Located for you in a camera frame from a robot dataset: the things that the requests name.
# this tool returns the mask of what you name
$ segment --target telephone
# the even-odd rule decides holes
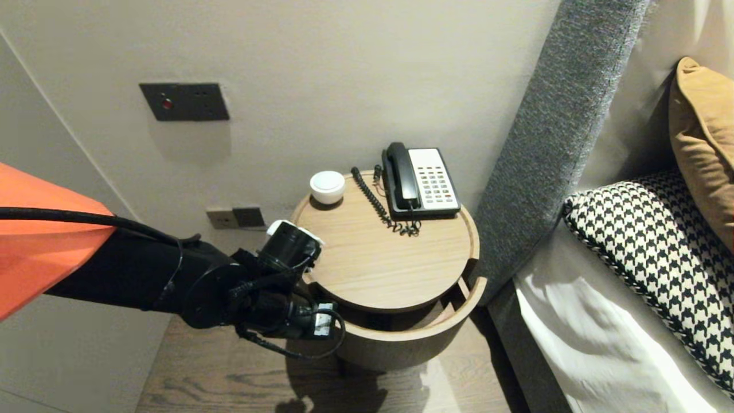
[[[382,178],[393,219],[452,218],[461,204],[438,148],[382,151]]]

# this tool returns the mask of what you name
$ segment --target wooden floor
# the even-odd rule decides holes
[[[483,323],[476,320],[475,315],[467,320],[451,345],[429,362],[377,373],[334,357],[286,359],[238,339],[232,328],[199,331],[174,317],[137,413],[525,411],[510,409],[493,367],[492,340],[488,344]],[[506,373],[499,371],[500,377]],[[503,386],[508,392],[506,379]],[[517,396],[513,392],[511,400]]]

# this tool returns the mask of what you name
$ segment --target houndstooth pillow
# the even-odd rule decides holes
[[[734,401],[734,256],[698,212],[680,172],[572,195],[564,220]]]

